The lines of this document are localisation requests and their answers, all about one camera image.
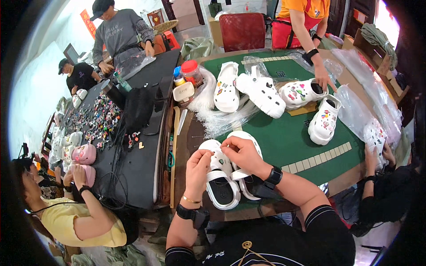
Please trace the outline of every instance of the orange shirt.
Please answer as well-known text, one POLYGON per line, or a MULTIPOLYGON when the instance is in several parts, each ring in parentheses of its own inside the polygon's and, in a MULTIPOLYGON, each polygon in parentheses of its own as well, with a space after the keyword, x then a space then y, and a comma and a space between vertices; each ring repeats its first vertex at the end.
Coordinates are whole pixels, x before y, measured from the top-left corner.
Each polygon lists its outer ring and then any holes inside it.
MULTIPOLYGON (((308 5, 308 0, 280 0, 281 11, 277 17, 285 18, 290 16, 290 9, 305 12, 305 8, 308 5)), ((308 16, 312 18, 324 18, 328 17, 328 11, 330 9, 330 0, 311 0, 311 8, 308 11, 308 16)))

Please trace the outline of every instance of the black cap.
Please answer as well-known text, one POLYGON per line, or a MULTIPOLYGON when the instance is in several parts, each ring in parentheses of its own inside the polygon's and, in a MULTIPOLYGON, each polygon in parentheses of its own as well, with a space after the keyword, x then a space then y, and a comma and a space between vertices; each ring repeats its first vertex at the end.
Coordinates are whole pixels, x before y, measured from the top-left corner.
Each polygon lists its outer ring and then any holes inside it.
POLYGON ((95 0, 92 5, 93 17, 90 18, 90 21, 102 16, 112 5, 114 5, 114 0, 95 0))
POLYGON ((58 75, 62 74, 62 69, 65 64, 69 64, 68 59, 64 58, 59 62, 59 72, 58 75))

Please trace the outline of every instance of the red apron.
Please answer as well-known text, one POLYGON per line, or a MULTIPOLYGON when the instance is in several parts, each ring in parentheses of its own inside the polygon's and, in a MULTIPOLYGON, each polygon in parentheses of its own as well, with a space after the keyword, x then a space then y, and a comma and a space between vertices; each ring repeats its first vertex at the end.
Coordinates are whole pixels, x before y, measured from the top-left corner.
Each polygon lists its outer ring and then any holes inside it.
MULTIPOLYGON (((308 31, 322 20, 322 18, 313 18, 308 16, 310 8, 311 0, 308 0, 305 8, 305 28, 308 31)), ((277 18, 274 22, 272 22, 272 48, 294 49, 298 47, 301 47, 301 45, 299 39, 293 32, 293 28, 291 27, 290 17, 277 18)))

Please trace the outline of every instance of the hand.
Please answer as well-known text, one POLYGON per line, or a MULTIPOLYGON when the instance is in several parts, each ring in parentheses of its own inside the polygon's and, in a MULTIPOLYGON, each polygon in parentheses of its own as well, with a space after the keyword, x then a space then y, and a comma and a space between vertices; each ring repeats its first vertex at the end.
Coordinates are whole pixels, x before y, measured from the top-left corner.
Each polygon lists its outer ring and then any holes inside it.
POLYGON ((187 162, 186 189, 184 195, 199 201, 206 190, 207 173, 210 171, 211 157, 209 150, 196 150, 187 162))
POLYGON ((40 156, 36 153, 36 154, 34 154, 34 161, 36 161, 36 162, 38 162, 38 163, 41 163, 41 159, 40 159, 40 156))
POLYGON ((150 56, 150 57, 154 57, 154 48, 151 44, 150 41, 147 40, 146 44, 145 44, 145 54, 146 56, 150 56))
POLYGON ((71 181, 73 180, 74 180, 74 175, 71 173, 71 170, 68 170, 68 172, 66 172, 65 176, 63 177, 63 185, 71 186, 71 181))
POLYGON ((77 88, 78 88, 78 86, 77 86, 77 85, 75 85, 75 86, 72 88, 72 90, 71 90, 71 94, 72 94, 72 95, 74 95, 74 94, 76 94, 76 93, 77 93, 77 88))
POLYGON ((367 176, 374 175, 377 166, 377 147, 374 147, 373 152, 371 152, 366 144, 364 153, 366 154, 367 176))
POLYGON ((266 180, 271 173, 272 166, 263 161, 251 140, 232 136, 227 138, 220 148, 238 167, 262 180, 266 180))
POLYGON ((393 167, 396 164, 395 156, 392 154, 391 147, 389 147, 389 144, 385 142, 385 145, 383 146, 382 151, 383 157, 389 161, 389 166, 393 167))
POLYGON ((110 73, 110 72, 114 69, 114 66, 112 66, 112 65, 110 65, 110 64, 107 64, 107 63, 105 63, 104 61, 101 61, 101 62, 99 63, 99 67, 101 68, 102 73, 103 73, 104 75, 106 75, 106 74, 110 73))
POLYGON ((55 177, 60 177, 61 171, 62 170, 59 166, 55 167, 55 177))
POLYGON ((337 92, 337 88, 331 82, 330 77, 328 76, 328 72, 322 62, 321 64, 315 66, 315 79, 317 80, 317 83, 322 87, 323 91, 328 91, 327 84, 329 84, 333 91, 337 92))
POLYGON ((74 165, 73 176, 75 186, 80 190, 81 187, 86 184, 86 171, 81 165, 76 164, 74 165))

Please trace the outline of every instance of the doorframe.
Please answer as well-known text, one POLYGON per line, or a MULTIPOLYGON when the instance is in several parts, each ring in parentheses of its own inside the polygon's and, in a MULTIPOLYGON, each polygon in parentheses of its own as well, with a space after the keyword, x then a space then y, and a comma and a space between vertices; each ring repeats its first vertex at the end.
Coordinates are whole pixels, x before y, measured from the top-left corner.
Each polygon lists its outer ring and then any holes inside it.
MULTIPOLYGON (((176 16, 172 8, 173 3, 170 3, 169 0, 161 0, 161 2, 163 3, 164 10, 166 11, 167 18, 169 20, 175 20, 176 16)), ((195 6, 195 11, 197 12, 198 22, 200 23, 200 25, 205 25, 204 18, 203 18, 203 11, 201 10, 200 2, 198 0, 193 0, 193 2, 195 6)))

